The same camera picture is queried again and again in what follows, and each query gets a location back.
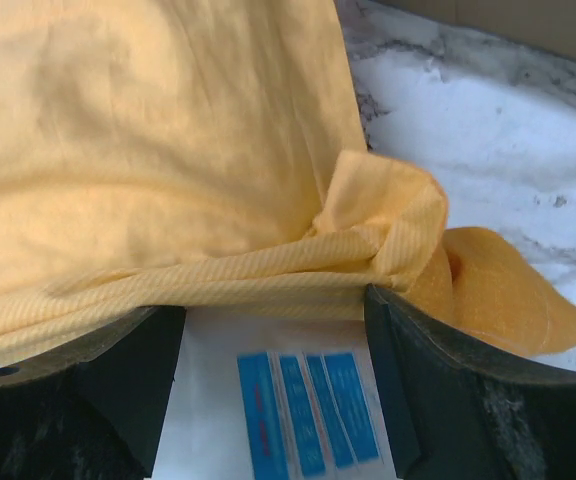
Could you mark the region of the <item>white pillow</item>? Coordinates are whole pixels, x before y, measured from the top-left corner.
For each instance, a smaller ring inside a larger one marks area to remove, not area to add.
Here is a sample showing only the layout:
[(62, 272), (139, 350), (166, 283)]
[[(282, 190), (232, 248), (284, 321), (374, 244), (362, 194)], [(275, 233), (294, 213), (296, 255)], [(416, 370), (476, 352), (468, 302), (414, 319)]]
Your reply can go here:
[[(186, 311), (174, 381), (151, 477), (257, 479), (253, 475), (237, 358), (258, 352), (354, 353), (376, 388), (362, 322), (281, 321), (218, 310)], [(380, 445), (395, 469), (379, 402)]]

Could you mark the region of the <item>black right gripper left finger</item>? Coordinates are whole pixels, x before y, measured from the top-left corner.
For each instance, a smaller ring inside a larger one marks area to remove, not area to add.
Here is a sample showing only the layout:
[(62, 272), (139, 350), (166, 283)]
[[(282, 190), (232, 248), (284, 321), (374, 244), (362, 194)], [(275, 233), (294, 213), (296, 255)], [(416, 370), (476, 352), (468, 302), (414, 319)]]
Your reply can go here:
[(0, 367), (0, 479), (151, 477), (182, 307), (141, 307)]

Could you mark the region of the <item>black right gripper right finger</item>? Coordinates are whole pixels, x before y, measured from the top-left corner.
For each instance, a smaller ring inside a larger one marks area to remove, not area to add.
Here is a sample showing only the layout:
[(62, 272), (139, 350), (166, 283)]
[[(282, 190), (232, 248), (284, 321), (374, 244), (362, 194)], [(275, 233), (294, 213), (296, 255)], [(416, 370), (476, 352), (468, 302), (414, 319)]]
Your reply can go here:
[(376, 286), (369, 352), (402, 479), (576, 479), (576, 372), (446, 325)]

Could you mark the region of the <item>orange Mickey Mouse pillowcase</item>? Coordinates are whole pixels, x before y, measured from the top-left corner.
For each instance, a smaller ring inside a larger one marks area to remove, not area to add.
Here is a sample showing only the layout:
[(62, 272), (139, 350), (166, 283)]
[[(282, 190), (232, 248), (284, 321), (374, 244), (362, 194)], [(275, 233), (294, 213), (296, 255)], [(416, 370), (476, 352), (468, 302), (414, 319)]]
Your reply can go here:
[(0, 365), (144, 305), (359, 320), (369, 284), (522, 356), (576, 306), (371, 153), (331, 1), (0, 1)]

